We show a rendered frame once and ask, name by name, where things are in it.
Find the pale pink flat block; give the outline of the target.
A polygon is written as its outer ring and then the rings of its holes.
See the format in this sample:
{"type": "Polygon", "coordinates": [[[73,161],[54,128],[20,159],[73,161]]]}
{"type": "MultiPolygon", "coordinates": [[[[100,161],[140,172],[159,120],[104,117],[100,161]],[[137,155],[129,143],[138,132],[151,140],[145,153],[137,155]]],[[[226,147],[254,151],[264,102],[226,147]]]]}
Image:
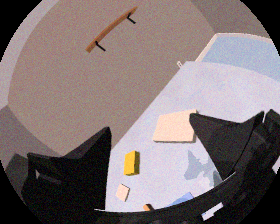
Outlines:
{"type": "Polygon", "coordinates": [[[121,200],[125,201],[128,198],[128,194],[129,194],[129,188],[128,186],[125,186],[123,184],[119,185],[119,189],[117,189],[117,194],[116,196],[121,198],[121,200]]]}

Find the orange flat bar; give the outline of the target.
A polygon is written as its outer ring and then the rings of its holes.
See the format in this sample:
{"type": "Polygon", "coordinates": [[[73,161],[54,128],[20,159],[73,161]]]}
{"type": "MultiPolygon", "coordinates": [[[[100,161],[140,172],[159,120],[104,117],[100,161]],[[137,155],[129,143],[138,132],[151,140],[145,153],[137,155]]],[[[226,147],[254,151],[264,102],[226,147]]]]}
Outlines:
{"type": "Polygon", "coordinates": [[[145,209],[145,212],[147,212],[147,210],[155,210],[155,209],[152,208],[152,205],[151,205],[151,204],[145,204],[145,205],[143,206],[143,208],[145,209]]]}

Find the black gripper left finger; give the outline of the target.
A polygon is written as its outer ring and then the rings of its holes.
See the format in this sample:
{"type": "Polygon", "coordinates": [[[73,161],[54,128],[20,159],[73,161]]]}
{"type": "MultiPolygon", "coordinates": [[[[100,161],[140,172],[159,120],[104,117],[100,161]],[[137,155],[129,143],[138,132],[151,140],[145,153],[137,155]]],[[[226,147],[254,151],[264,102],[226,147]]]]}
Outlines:
{"type": "Polygon", "coordinates": [[[105,127],[62,157],[36,155],[34,152],[28,152],[27,157],[36,171],[64,181],[73,192],[95,205],[95,209],[105,210],[111,147],[111,131],[105,127]]]}

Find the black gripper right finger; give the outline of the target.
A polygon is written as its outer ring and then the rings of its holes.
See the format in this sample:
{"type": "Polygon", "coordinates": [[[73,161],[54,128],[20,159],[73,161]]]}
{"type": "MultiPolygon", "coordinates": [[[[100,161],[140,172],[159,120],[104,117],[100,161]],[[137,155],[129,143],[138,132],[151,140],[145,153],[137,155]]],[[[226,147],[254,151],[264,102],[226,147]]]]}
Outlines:
{"type": "Polygon", "coordinates": [[[204,145],[205,151],[211,156],[222,181],[236,172],[234,167],[244,153],[253,129],[261,121],[264,121],[264,112],[258,113],[244,123],[221,120],[196,112],[189,113],[189,124],[201,140],[200,143],[204,145]]]}

